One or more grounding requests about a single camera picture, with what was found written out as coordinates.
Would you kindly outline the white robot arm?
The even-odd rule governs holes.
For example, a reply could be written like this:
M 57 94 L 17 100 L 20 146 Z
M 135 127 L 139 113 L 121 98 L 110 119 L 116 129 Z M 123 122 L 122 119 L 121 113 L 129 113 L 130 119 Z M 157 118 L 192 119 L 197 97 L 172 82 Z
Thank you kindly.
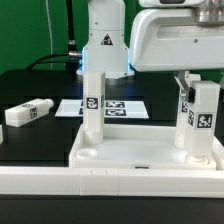
M 224 0 L 138 0 L 130 44 L 124 43 L 123 0 L 88 0 L 89 38 L 79 74 L 102 71 L 111 83 L 135 70 L 174 71 L 192 102 L 190 70 L 224 68 Z

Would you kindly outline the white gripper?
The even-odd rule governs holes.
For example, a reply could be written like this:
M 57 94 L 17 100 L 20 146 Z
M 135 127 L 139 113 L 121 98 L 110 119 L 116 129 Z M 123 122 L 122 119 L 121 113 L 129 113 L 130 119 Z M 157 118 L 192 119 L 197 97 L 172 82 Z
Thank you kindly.
M 134 19 L 130 63 L 137 71 L 177 71 L 183 102 L 195 101 L 195 90 L 183 70 L 224 67 L 224 25 L 195 22 L 193 9 L 145 9 Z

